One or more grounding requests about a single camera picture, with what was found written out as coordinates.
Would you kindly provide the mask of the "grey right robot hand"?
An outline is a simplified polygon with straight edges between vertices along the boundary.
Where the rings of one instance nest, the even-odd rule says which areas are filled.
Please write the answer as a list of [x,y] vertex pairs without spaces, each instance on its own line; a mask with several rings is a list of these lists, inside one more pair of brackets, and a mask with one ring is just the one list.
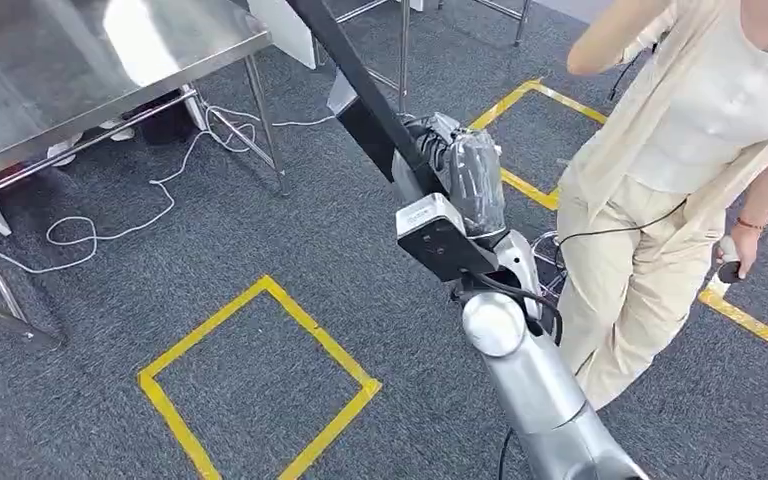
[[501,149],[483,129],[464,127],[436,112],[403,122],[421,163],[396,153],[395,185],[405,206],[397,212],[397,242],[420,241],[423,224],[451,221],[466,238],[488,250],[508,233],[500,166]]

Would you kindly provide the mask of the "person's hand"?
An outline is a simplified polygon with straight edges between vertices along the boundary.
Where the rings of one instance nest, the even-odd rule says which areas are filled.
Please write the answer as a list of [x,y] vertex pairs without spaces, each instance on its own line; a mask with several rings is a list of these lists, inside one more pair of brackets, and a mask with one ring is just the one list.
[[731,272],[730,283],[745,280],[757,259],[758,242],[762,231],[735,223],[716,249],[718,270]]

